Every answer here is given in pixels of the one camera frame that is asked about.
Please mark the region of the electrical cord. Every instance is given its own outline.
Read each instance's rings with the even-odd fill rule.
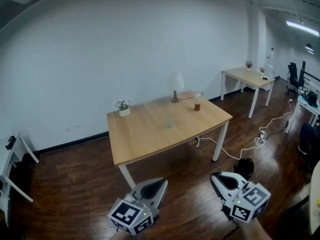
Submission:
[[[276,134],[279,134],[279,133],[281,133],[284,129],[286,129],[287,128],[287,125],[285,125],[285,127],[283,127],[281,130],[279,130],[279,131],[276,131],[276,132],[272,132],[272,133],[270,133],[269,135],[268,135],[268,137],[266,137],[264,140],[267,140],[270,136],[272,136],[272,135],[276,135]]]
[[[252,147],[249,147],[249,148],[243,148],[243,149],[241,149],[241,151],[240,151],[240,157],[239,157],[239,158],[234,157],[234,156],[228,154],[228,152],[225,151],[225,149],[224,149],[223,147],[221,147],[221,149],[223,150],[223,152],[224,152],[227,156],[229,156],[229,157],[231,157],[231,158],[233,158],[233,159],[240,160],[240,159],[242,158],[242,152],[243,152],[243,151],[259,150],[259,149],[263,148],[264,145],[265,145],[265,143],[266,143],[266,132],[263,131],[262,129],[268,128],[269,125],[271,125],[271,123],[272,123],[274,120],[283,119],[286,115],[291,114],[291,113],[292,113],[292,109],[291,109],[291,104],[290,104],[290,102],[292,102],[292,99],[288,99],[288,100],[287,100],[287,103],[289,104],[289,110],[290,110],[290,112],[284,113],[283,116],[280,116],[280,117],[277,117],[277,118],[272,118],[271,121],[267,124],[267,126],[264,126],[264,127],[260,127],[260,128],[259,128],[259,131],[261,132],[260,137],[254,138],[254,143],[255,143],[256,146],[252,146]],[[198,141],[198,143],[197,143],[196,146],[195,146],[196,148],[198,148],[198,147],[200,146],[200,140],[211,140],[211,141],[213,141],[215,144],[218,144],[218,143],[217,143],[216,141],[214,141],[212,138],[199,138],[199,137],[196,137],[196,138],[197,138],[197,141]]]
[[[228,234],[226,234],[223,238],[222,238],[222,240],[226,240],[228,237],[230,237],[233,233],[235,233],[238,229],[240,229],[240,226],[232,219],[232,222],[234,223],[234,224],[236,224],[236,228],[235,229],[233,229],[233,230],[231,230]]]

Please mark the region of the black chair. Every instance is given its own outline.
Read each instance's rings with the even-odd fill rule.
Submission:
[[[294,86],[294,89],[291,89],[291,88],[288,89],[288,86],[287,86],[286,93],[288,94],[289,92],[292,92],[294,93],[294,96],[299,95],[298,88],[301,86],[301,83],[298,80],[297,65],[293,62],[290,62],[290,65],[288,65],[288,68],[289,68],[289,74],[290,74],[290,76],[288,77],[288,80],[290,84]]]

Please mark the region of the fluorescent light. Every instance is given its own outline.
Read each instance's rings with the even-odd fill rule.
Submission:
[[[312,48],[310,48],[310,47],[305,47],[307,50],[309,50],[309,51],[311,51],[311,52],[313,52],[314,50],[312,49]]]
[[[312,35],[315,35],[315,36],[319,37],[319,32],[314,30],[314,29],[312,29],[312,28],[309,28],[309,27],[306,27],[306,26],[303,26],[303,25],[299,25],[299,24],[296,24],[296,23],[293,23],[293,22],[290,22],[290,21],[287,21],[286,23],[290,27],[294,27],[294,28],[306,31],[306,32],[308,32],[308,33],[310,33]]]

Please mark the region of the white cable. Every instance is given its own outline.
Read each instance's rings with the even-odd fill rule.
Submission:
[[[271,125],[271,123],[273,122],[273,120],[282,119],[282,118],[284,118],[286,115],[291,114],[291,113],[292,113],[291,104],[290,104],[291,101],[292,101],[292,99],[288,99],[288,100],[287,100],[287,102],[288,102],[288,104],[289,104],[289,110],[290,110],[290,112],[284,113],[283,116],[281,116],[281,117],[272,118],[271,121],[267,124],[267,126],[265,126],[265,127],[260,127],[260,128],[259,128],[259,131],[260,131],[261,133],[263,133],[263,131],[262,131],[261,129],[266,129],[266,128],[268,128],[269,125]],[[216,141],[214,141],[212,138],[199,138],[199,137],[196,137],[196,138],[198,139],[198,143],[197,143],[196,146],[195,146],[196,148],[198,148],[198,147],[200,146],[200,140],[211,140],[211,141],[213,141],[215,144],[218,144],[218,143],[217,143]],[[236,160],[240,160],[241,157],[242,157],[242,151],[244,151],[244,150],[258,150],[258,149],[261,149],[261,148],[265,145],[265,140],[264,140],[263,138],[258,138],[258,137],[256,137],[256,138],[254,138],[254,143],[255,143],[256,147],[255,147],[255,146],[252,146],[252,147],[249,147],[249,148],[243,148],[243,149],[241,149],[241,151],[240,151],[240,157],[239,157],[239,158],[236,158],[236,157],[234,157],[234,156],[232,156],[232,155],[229,155],[228,152],[225,151],[225,149],[224,149],[223,147],[222,147],[222,150],[223,150],[223,152],[226,153],[229,157],[231,157],[231,158],[233,158],[233,159],[236,159]]]

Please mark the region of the white flower pot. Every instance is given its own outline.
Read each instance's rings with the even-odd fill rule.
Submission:
[[[126,116],[129,116],[130,113],[131,113],[131,111],[130,111],[129,107],[127,109],[125,109],[125,110],[119,110],[119,116],[122,117],[122,118],[124,118]]]

